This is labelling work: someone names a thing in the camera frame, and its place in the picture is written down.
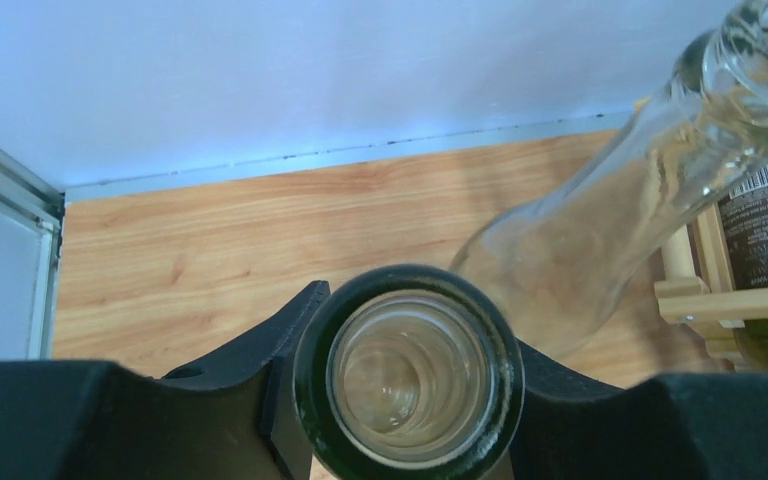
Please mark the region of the clear wine bottle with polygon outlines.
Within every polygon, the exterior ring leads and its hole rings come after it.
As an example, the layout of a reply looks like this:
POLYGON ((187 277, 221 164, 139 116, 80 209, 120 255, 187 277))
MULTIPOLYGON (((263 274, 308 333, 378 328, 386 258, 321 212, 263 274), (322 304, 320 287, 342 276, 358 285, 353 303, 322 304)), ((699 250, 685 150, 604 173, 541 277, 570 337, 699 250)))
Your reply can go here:
POLYGON ((593 159, 491 220, 451 270, 518 339, 562 358, 607 322, 640 264, 767 164, 768 1, 743 1, 593 159))
POLYGON ((293 399, 314 456, 338 479, 484 479, 515 437, 525 368, 478 288, 437 267, 390 265, 314 312, 293 399))

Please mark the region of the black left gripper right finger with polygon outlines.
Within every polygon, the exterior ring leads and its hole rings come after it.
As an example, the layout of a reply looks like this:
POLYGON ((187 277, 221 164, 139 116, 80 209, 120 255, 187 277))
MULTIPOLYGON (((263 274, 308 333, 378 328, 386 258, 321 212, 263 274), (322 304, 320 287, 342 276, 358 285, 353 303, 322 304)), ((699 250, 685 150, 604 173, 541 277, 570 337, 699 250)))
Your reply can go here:
POLYGON ((768 479, 768 373, 660 373, 622 389, 521 353, 518 478, 768 479))

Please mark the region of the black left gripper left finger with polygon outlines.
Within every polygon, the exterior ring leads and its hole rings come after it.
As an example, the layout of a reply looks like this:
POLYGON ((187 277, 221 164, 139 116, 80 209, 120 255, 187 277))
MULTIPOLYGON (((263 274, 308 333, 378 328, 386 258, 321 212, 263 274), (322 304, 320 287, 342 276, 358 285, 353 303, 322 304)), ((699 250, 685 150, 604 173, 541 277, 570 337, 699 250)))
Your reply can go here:
POLYGON ((0 479, 306 479, 299 336, 329 285, 162 377, 107 360, 0 361, 0 479))

